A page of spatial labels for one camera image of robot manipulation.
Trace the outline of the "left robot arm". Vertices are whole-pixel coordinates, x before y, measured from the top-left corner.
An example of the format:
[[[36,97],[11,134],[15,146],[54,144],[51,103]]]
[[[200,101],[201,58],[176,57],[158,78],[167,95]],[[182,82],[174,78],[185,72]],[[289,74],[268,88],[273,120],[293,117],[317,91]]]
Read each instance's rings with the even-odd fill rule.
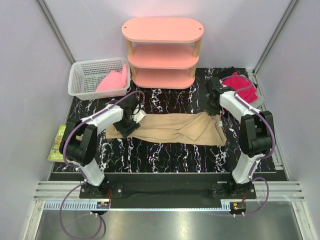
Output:
[[[108,127],[115,127],[121,137],[127,138],[140,127],[141,107],[142,101],[131,95],[112,101],[91,116],[67,122],[59,152],[67,164],[79,167],[86,180],[82,187],[86,194],[103,198],[109,193],[108,180],[95,160],[98,135]]]

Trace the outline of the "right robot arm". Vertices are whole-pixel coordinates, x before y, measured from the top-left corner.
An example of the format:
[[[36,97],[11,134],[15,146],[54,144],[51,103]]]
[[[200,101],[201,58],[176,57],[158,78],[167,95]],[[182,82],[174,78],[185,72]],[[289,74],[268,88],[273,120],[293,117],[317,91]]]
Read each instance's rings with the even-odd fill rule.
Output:
[[[259,162],[269,158],[275,150],[273,115],[251,106],[240,97],[240,90],[223,85],[218,77],[207,80],[205,85],[209,94],[205,111],[217,115],[225,109],[240,123],[241,154],[225,190],[236,199],[251,188]]]

